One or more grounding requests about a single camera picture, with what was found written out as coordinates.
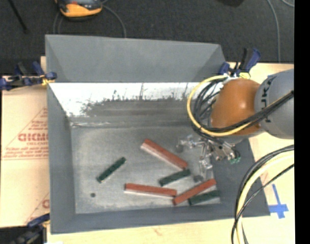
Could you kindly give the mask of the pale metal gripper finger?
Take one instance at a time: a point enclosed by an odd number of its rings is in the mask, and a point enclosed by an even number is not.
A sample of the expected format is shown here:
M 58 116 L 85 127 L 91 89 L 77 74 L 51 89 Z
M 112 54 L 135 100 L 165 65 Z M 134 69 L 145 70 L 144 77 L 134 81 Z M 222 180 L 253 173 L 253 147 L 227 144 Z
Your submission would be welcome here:
M 212 163 L 211 163 L 211 150 L 208 146 L 203 146 L 198 161 L 199 172 L 193 176 L 194 182 L 204 182 L 212 179 Z
M 182 153 L 185 147 L 189 149 L 195 147 L 204 147 L 207 143 L 208 140 L 206 140 L 205 138 L 203 137 L 194 138 L 194 136 L 190 134 L 178 139 L 177 144 L 175 146 L 175 151 L 177 153 Z

